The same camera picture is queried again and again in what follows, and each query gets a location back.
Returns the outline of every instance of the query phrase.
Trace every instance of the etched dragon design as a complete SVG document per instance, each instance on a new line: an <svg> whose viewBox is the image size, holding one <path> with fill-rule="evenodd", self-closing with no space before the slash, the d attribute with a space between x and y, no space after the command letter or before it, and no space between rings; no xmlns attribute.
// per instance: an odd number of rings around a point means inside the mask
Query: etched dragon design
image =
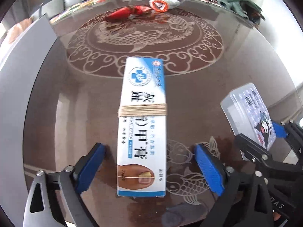
<svg viewBox="0 0 303 227"><path fill-rule="evenodd" d="M130 53L133 53L149 45L184 39L193 31L194 22L188 22L180 16L154 13L151 17L153 20L134 18L127 22L118 23L104 21L95 30L97 42L113 45L134 45L130 51ZM138 29L139 25L146 24L153 26L153 30L140 31Z"/></svg>

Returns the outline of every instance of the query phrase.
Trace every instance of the rubber band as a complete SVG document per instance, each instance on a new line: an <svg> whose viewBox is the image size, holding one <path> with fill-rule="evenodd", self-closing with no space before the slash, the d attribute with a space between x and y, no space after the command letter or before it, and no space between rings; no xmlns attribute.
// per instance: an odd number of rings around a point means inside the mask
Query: rubber band
<svg viewBox="0 0 303 227"><path fill-rule="evenodd" d="M124 177L124 178L155 178L155 177Z"/></svg>
<svg viewBox="0 0 303 227"><path fill-rule="evenodd" d="M118 110L118 117L164 116L166 115L166 109L166 104L120 106Z"/></svg>
<svg viewBox="0 0 303 227"><path fill-rule="evenodd" d="M158 6L155 3L161 3L163 4L163 6L161 8L158 8ZM150 2L150 6L152 9L156 10L157 12L166 12L169 9L168 4L165 1L161 1L161 0L154 0Z"/></svg>

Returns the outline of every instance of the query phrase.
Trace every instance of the glass table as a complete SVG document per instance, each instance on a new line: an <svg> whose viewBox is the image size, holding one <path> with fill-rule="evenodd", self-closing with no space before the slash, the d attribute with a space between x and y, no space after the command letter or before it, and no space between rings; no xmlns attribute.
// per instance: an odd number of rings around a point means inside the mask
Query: glass table
<svg viewBox="0 0 303 227"><path fill-rule="evenodd" d="M267 40L235 13L197 0L180 0L167 13L106 22L120 7L149 0L109 0L53 24L58 35L37 76L24 128L28 188L39 169L74 165L96 142L107 154L82 198L100 226L183 226L204 219L217 196L193 156L204 143L226 165L253 172L233 146L220 102L252 82L272 120L302 118L302 104L285 66ZM117 196L116 153L126 57L163 59L166 74L167 192L164 198ZM290 148L276 140L274 159ZM70 216L65 211L67 221Z"/></svg>

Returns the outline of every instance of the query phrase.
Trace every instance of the plastic container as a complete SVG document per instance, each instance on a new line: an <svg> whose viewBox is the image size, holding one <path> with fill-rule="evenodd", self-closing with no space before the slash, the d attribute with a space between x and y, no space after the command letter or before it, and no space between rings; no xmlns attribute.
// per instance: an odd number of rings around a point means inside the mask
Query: plastic container
<svg viewBox="0 0 303 227"><path fill-rule="evenodd" d="M221 107L234 135L244 134L269 150L276 139L268 110L252 83L232 90L221 102Z"/></svg>

